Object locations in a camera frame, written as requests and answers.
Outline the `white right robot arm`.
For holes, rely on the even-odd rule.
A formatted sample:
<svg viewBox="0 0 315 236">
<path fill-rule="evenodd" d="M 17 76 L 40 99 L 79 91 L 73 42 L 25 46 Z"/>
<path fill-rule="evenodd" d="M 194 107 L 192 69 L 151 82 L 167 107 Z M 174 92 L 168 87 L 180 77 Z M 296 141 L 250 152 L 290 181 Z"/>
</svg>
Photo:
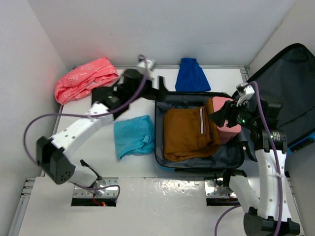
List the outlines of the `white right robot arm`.
<svg viewBox="0 0 315 236">
<path fill-rule="evenodd" d="M 243 225 L 248 236 L 297 236 L 299 223 L 291 219 L 287 204 L 284 164 L 287 140 L 277 129 L 282 104 L 259 99 L 255 111 L 236 101 L 226 101 L 209 116 L 219 127 L 241 125 L 250 131 L 259 168 L 260 194 L 249 184 L 244 171 L 225 171 L 223 185 L 237 196 L 244 211 Z"/>
</svg>

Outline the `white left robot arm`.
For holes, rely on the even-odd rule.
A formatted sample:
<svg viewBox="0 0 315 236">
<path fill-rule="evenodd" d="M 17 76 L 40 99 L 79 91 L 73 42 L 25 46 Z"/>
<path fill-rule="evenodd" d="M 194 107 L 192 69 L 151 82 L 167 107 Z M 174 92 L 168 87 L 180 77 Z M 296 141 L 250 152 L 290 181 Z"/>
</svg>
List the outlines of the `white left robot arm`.
<svg viewBox="0 0 315 236">
<path fill-rule="evenodd" d="M 55 184 L 71 182 L 96 192 L 108 188 L 102 176 L 84 160 L 77 166 L 70 159 L 76 150 L 102 127 L 116 120 L 138 98 L 162 101 L 168 94 L 164 77 L 158 77 L 158 88 L 153 88 L 149 71 L 127 69 L 122 83 L 92 90 L 92 106 L 77 121 L 50 138 L 41 137 L 36 143 L 36 162 Z"/>
</svg>

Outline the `light blue cloth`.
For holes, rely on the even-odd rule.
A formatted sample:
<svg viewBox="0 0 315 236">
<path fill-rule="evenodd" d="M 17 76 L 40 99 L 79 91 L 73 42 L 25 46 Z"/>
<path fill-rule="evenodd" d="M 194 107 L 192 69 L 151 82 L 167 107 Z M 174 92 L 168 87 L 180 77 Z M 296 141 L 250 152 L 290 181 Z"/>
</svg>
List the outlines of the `light blue cloth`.
<svg viewBox="0 0 315 236">
<path fill-rule="evenodd" d="M 147 155 L 154 151 L 155 131 L 149 115 L 117 121 L 114 124 L 116 157 Z"/>
</svg>

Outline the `pink box with metal handle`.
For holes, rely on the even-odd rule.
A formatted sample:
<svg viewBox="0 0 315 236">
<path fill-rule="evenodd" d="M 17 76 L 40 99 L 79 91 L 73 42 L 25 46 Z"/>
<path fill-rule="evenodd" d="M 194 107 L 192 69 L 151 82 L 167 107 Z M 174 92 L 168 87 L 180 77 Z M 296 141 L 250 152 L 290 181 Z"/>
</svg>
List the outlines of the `pink box with metal handle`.
<svg viewBox="0 0 315 236">
<path fill-rule="evenodd" d="M 214 112 L 220 110 L 226 101 L 232 101 L 231 98 L 219 97 L 215 96 L 212 98 Z M 228 143 L 233 137 L 241 132 L 241 126 L 238 124 L 234 127 L 227 127 L 227 121 L 224 122 L 223 127 L 217 126 L 217 131 L 220 138 L 220 144 L 225 145 Z"/>
</svg>

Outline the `coral pink patterned cloth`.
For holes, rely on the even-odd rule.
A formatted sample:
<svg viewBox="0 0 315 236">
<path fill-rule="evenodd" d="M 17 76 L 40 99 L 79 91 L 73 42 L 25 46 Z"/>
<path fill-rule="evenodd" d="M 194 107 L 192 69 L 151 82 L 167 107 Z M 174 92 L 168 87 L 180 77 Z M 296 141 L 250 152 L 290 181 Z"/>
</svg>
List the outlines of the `coral pink patterned cloth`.
<svg viewBox="0 0 315 236">
<path fill-rule="evenodd" d="M 55 99 L 61 105 L 89 96 L 98 87 L 113 85 L 119 74 L 108 58 L 99 58 L 75 67 L 55 86 Z"/>
</svg>

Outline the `black pouch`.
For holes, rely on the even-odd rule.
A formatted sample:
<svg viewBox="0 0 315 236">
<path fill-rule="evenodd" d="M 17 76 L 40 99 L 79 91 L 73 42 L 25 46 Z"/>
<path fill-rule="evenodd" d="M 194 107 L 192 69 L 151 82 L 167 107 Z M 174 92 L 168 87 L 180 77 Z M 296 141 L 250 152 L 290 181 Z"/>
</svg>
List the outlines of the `black pouch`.
<svg viewBox="0 0 315 236">
<path fill-rule="evenodd" d="M 91 105 L 96 102 L 102 102 L 105 98 L 112 95 L 114 87 L 97 87 L 92 89 L 92 101 Z"/>
</svg>

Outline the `brown cloth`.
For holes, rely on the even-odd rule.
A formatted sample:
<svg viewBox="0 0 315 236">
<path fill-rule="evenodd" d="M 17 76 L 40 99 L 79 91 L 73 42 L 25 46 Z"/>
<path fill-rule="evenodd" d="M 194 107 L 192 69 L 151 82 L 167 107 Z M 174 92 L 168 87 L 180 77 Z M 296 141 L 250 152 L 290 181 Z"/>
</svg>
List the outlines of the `brown cloth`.
<svg viewBox="0 0 315 236">
<path fill-rule="evenodd" d="M 211 98 L 194 109 L 169 109 L 163 118 L 164 158 L 181 162 L 215 154 L 221 142 L 217 126 L 209 119 L 212 113 Z"/>
</svg>

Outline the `royal blue cloth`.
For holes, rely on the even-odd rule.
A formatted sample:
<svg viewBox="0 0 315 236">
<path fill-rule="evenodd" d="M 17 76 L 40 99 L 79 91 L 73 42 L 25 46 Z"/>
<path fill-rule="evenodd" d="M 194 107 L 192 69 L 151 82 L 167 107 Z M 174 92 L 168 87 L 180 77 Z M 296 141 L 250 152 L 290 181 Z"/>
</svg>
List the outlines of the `royal blue cloth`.
<svg viewBox="0 0 315 236">
<path fill-rule="evenodd" d="M 207 92 L 211 90 L 204 71 L 196 59 L 181 59 L 175 89 L 178 92 Z"/>
</svg>

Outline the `blue suitcase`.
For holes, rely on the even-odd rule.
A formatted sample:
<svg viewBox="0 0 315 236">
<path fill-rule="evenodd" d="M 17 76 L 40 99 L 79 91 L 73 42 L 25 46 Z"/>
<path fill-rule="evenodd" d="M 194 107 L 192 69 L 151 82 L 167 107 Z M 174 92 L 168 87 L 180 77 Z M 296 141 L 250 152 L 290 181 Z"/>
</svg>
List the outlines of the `blue suitcase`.
<svg viewBox="0 0 315 236">
<path fill-rule="evenodd" d="M 281 50 L 249 79 L 258 83 L 262 97 L 274 97 L 282 102 L 277 127 L 287 136 L 288 153 L 298 151 L 315 141 L 315 57 L 299 43 Z M 216 153 L 183 161 L 164 158 L 163 120 L 167 111 L 195 109 L 209 98 L 237 98 L 223 92 L 169 93 L 164 101 L 155 103 L 155 159 L 174 171 L 209 171 L 239 168 L 246 157 L 255 158 L 250 133 L 242 130 Z"/>
</svg>

